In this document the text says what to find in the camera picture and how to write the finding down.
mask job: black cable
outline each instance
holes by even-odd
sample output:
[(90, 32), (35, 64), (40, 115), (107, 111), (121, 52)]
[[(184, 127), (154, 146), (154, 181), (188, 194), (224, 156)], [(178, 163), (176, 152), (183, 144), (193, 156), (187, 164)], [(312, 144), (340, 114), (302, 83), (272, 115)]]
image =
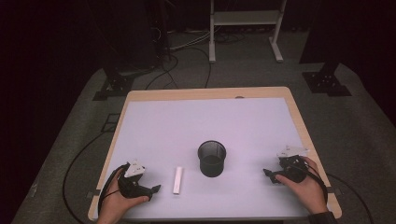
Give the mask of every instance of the black cable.
[(172, 66), (169, 70), (166, 70), (165, 72), (159, 74), (159, 75), (156, 76), (154, 79), (152, 79), (152, 80), (150, 81), (150, 83), (146, 86), (145, 90), (148, 90), (148, 89), (149, 89), (149, 86), (150, 86), (155, 80), (157, 80), (157, 78), (159, 78), (159, 77), (161, 77), (161, 76), (163, 76), (163, 75), (165, 75), (165, 74), (168, 74), (170, 71), (172, 71), (174, 68), (177, 67), (177, 65), (178, 65), (178, 58), (177, 58), (176, 56), (172, 55), (172, 54), (171, 54), (170, 56), (173, 57), (173, 58), (176, 60), (175, 65)]
[(167, 74), (168, 74), (168, 76), (172, 79), (172, 82), (170, 82), (170, 83), (174, 83), (175, 86), (176, 86), (176, 88), (178, 89), (178, 85), (176, 84), (176, 82), (175, 82), (175, 80), (173, 79), (172, 75), (169, 73), (170, 70), (166, 70), (165, 67), (164, 67), (163, 65), (162, 65), (162, 67), (163, 67), (163, 71), (166, 71)]
[(73, 210), (71, 209), (71, 207), (69, 206), (69, 203), (66, 200), (66, 194), (65, 194), (65, 187), (66, 187), (66, 180), (67, 177), (69, 175), (70, 169), (72, 168), (73, 164), (75, 163), (75, 161), (77, 160), (77, 158), (81, 155), (81, 153), (83, 151), (85, 151), (85, 149), (88, 148), (88, 146), (90, 144), (92, 144), (94, 141), (96, 141), (96, 139), (98, 139), (99, 137), (101, 137), (104, 133), (106, 132), (101, 132), (99, 133), (96, 137), (94, 137), (87, 145), (85, 145), (82, 150), (77, 154), (77, 156), (72, 160), (72, 162), (70, 163), (69, 167), (67, 168), (66, 174), (64, 175), (64, 182), (62, 184), (62, 197), (64, 199), (64, 205), (67, 208), (67, 211), (70, 213), (70, 215), (78, 222), (78, 223), (84, 223), (83, 221), (81, 221), (73, 212)]
[(308, 164), (306, 164), (305, 166), (308, 167), (308, 168), (311, 168), (315, 172), (315, 174), (317, 174), (317, 176), (321, 179), (320, 174), (318, 173), (317, 170), (314, 169), (314, 167), (312, 167), (312, 166), (310, 166)]
[(338, 176), (336, 176), (336, 175), (329, 174), (329, 173), (326, 173), (326, 175), (328, 175), (328, 176), (330, 176), (330, 177), (332, 177), (332, 178), (334, 178), (334, 179), (340, 181), (341, 183), (343, 183), (344, 185), (346, 185), (350, 190), (352, 190), (352, 192), (358, 197), (358, 199), (361, 201), (361, 204), (364, 206), (364, 209), (366, 210), (367, 216), (368, 216), (369, 219), (370, 219), (370, 223), (374, 224), (374, 220), (373, 220), (373, 217), (372, 217), (371, 212), (370, 212), (370, 210), (369, 210), (369, 207), (368, 207), (367, 204), (364, 202), (363, 198), (359, 195), (359, 193), (358, 193), (354, 188), (352, 188), (352, 186), (350, 186), (346, 181), (344, 181), (343, 179), (341, 179), (340, 177), (338, 177)]
[(117, 193), (117, 192), (119, 192), (119, 191), (120, 191), (119, 189), (117, 189), (117, 190), (114, 190), (113, 192), (111, 192), (111, 193), (108, 193), (107, 195), (105, 195), (105, 197), (103, 197), (103, 199), (105, 199), (106, 197), (108, 197), (108, 196), (112, 195), (113, 193)]
[(178, 51), (185, 50), (185, 49), (195, 49), (195, 50), (199, 50), (199, 51), (201, 51), (201, 52), (206, 56), (207, 62), (208, 62), (208, 64), (209, 64), (209, 72), (208, 72), (208, 74), (207, 74), (206, 83), (205, 83), (205, 88), (207, 88), (207, 83), (209, 82), (210, 75), (211, 75), (211, 72), (212, 72), (212, 64), (211, 64), (210, 61), (209, 61), (209, 56), (207, 55), (207, 53), (206, 53), (204, 50), (202, 50), (202, 49), (197, 49), (197, 48), (192, 48), (192, 47), (176, 49), (176, 50), (174, 50), (173, 52), (178, 52)]

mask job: gray carpet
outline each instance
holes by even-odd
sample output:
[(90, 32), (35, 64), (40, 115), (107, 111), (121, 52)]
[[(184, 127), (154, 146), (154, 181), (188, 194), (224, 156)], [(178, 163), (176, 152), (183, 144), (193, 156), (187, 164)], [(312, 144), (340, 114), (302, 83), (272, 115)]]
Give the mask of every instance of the gray carpet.
[[(340, 65), (335, 74), (352, 96), (329, 97), (313, 94), (302, 72), (318, 71), (322, 64), (298, 64), (307, 33), (281, 32), (278, 45), (284, 57), (277, 63), (268, 43), (269, 33), (246, 35), (230, 45), (216, 45), (217, 61), (212, 64), (208, 88), (286, 86), (300, 109), (326, 172), (337, 175), (356, 189), (372, 212), (375, 223), (394, 223), (396, 214), (396, 129), (373, 98), (363, 88), (359, 77)], [(171, 35), (177, 46), (196, 36)], [(196, 48), (207, 52), (208, 46)], [(180, 89), (203, 88), (209, 71), (205, 55), (195, 49), (174, 53), (177, 67), (171, 75)], [(166, 68), (175, 61), (164, 63)], [(135, 79), (133, 90), (143, 90), (162, 71), (157, 69)], [(14, 223), (77, 223), (68, 213), (62, 198), (65, 172), (75, 156), (100, 134), (107, 115), (120, 113), (124, 97), (106, 101), (92, 98), (106, 76), (102, 70), (93, 74), (54, 143), (36, 179), (36, 192), (29, 194), (14, 218)], [(158, 78), (150, 89), (174, 89), (169, 76)], [(110, 146), (112, 133), (104, 133), (78, 157), (65, 185), (66, 198), (76, 216), (84, 222), (91, 204), (90, 193), (96, 188)], [(353, 192), (330, 177), (343, 209), (339, 223), (369, 223), (362, 204)], [(285, 223), (307, 223), (306, 220)]]

